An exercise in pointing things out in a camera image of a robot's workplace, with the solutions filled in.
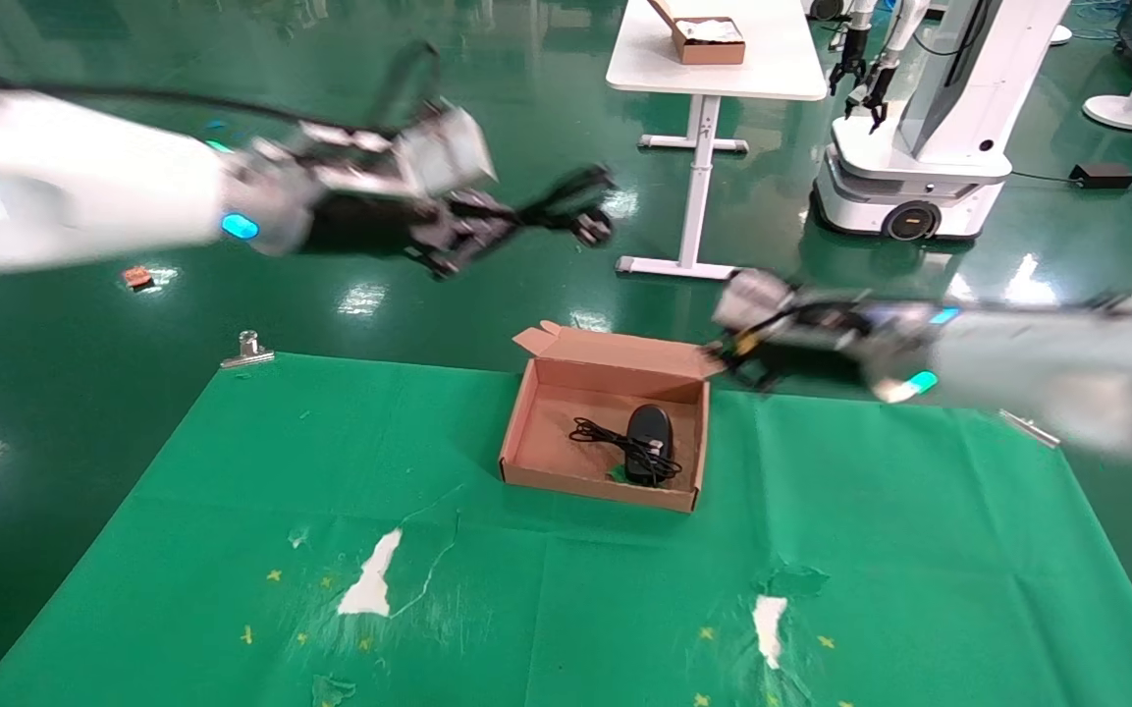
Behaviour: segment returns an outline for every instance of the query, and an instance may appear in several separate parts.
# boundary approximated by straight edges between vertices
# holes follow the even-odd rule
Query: blue led light
[[[916,395],[923,395],[928,393],[934,385],[936,385],[936,374],[933,371],[920,371],[917,374],[911,376],[910,380],[907,380],[907,385],[915,386]]]
[[[242,214],[225,214],[225,217],[221,219],[221,227],[225,230],[225,233],[240,239],[240,241],[250,241],[255,234],[260,233],[259,225]]]
[[[940,312],[936,313],[936,317],[933,317],[933,318],[928,319],[928,324],[929,325],[943,325],[943,324],[950,321],[952,318],[959,317],[959,312],[961,312],[961,310],[962,309],[958,309],[958,308],[942,309],[942,310],[940,310]]]

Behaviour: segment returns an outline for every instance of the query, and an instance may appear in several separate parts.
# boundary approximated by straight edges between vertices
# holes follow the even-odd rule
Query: green cloth
[[[1132,587],[1061,454],[978,413],[715,393],[686,516],[499,482],[516,386],[218,372],[0,706],[1132,706]],[[392,617],[341,617],[396,527]],[[789,597],[778,671],[758,592]]]

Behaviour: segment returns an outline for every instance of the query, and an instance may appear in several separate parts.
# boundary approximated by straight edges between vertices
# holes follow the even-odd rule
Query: white table
[[[705,223],[710,170],[714,164],[714,149],[747,153],[749,147],[743,139],[714,138],[719,98],[735,95],[773,101],[821,101],[826,95],[826,81],[800,0],[671,0],[671,10],[679,18],[727,15],[736,20],[748,46],[744,63],[684,66],[675,54],[670,28],[652,5],[648,0],[627,0],[606,80],[618,90],[691,95],[685,138],[646,135],[640,144],[642,147],[692,148],[696,155],[692,161],[678,260],[623,256],[617,269],[620,273],[724,279],[735,269],[730,265],[696,261],[701,225]]]

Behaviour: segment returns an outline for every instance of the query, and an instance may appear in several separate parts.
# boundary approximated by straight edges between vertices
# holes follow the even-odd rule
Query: open cardboard box
[[[540,322],[514,337],[533,359],[504,446],[499,475],[517,486],[641,502],[692,514],[705,468],[710,376],[721,370],[700,347],[674,340],[577,330]],[[674,459],[684,471],[662,488],[620,483],[610,469],[623,451],[574,442],[574,417],[624,433],[634,408],[654,403],[669,414]]]
[[[648,0],[648,2],[652,5],[652,9],[657,10],[657,14],[661,15],[661,18],[670,26],[670,34],[675,41],[675,50],[678,52],[679,63],[744,63],[743,37],[740,41],[727,41],[727,43],[719,43],[718,41],[691,41],[687,40],[687,35],[684,34],[681,28],[678,28],[679,21],[700,23],[706,21],[706,19],[718,19],[720,23],[731,23],[731,26],[737,32],[740,32],[740,26],[736,25],[735,19],[723,17],[723,15],[710,18],[677,18],[670,11],[668,0]]]

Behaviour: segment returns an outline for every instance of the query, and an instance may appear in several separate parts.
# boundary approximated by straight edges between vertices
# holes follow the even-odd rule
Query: box lid flap
[[[657,14],[661,15],[661,18],[670,28],[675,28],[675,15],[670,14],[670,3],[666,0],[648,0],[648,3],[652,5],[652,9],[657,10]]]
[[[548,321],[539,322],[539,327],[530,327],[513,337],[513,340],[540,359],[601,363],[606,367],[655,371],[697,380],[707,379],[726,368],[693,344],[580,330]]]

